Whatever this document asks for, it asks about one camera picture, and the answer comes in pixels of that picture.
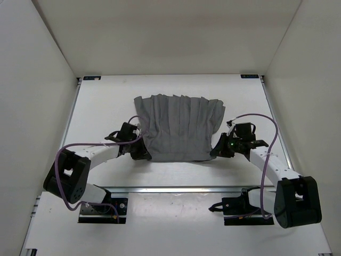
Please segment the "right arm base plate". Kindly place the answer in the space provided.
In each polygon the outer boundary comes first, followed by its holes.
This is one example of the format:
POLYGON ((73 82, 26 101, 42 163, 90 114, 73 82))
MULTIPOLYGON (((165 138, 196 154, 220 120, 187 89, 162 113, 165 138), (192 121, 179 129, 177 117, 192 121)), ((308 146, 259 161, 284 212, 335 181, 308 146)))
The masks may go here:
POLYGON ((225 226, 272 226, 272 217, 264 219, 259 207, 250 205, 248 194, 243 190, 239 196, 222 198, 225 226))

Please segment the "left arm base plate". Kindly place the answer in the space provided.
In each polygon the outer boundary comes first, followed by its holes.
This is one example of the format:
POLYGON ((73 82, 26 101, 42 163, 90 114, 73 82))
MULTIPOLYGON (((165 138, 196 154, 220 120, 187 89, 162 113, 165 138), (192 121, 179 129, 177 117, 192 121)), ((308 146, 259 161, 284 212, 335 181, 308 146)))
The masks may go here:
POLYGON ((109 204, 115 207, 118 215, 110 206, 81 206, 78 223, 125 224, 128 210, 128 195, 112 194, 109 204))

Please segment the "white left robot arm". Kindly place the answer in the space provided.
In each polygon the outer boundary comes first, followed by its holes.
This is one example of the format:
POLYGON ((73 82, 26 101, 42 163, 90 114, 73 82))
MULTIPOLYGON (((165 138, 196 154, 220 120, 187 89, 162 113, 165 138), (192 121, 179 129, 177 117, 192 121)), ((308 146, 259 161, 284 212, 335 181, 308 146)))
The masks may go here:
POLYGON ((130 154, 134 160, 147 159, 144 133, 137 126, 124 122, 119 131, 104 138, 102 143, 72 143, 61 148, 43 183, 44 190, 64 200, 68 208, 72 204, 89 204, 99 212, 111 208, 111 193, 107 189, 88 183, 92 169, 130 154))

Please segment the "grey pleated skirt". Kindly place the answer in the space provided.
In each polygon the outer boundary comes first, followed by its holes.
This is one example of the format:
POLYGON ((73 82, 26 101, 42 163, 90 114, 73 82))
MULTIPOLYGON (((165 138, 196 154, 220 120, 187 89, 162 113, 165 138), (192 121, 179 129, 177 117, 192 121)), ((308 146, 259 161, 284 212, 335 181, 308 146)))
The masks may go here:
POLYGON ((153 162, 212 159, 212 136, 224 118, 222 100, 177 95, 134 99, 143 142, 153 162))

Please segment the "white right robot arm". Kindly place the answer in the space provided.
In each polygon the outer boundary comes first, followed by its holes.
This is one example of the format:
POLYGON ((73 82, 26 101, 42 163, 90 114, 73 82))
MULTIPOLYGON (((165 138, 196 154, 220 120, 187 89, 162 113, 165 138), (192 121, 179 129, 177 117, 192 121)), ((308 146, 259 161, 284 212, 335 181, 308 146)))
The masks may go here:
POLYGON ((282 228, 292 228, 319 223, 322 220, 318 185, 311 176, 302 176, 290 169, 271 152, 264 140, 257 140, 256 126, 252 123, 227 122, 229 131, 222 133, 212 156, 232 158, 244 155, 262 171, 263 179, 269 179, 274 191, 264 185, 243 188, 238 197, 225 197, 213 204, 211 212, 223 212, 225 221, 243 225, 252 215, 267 214, 264 224, 274 221, 282 228))

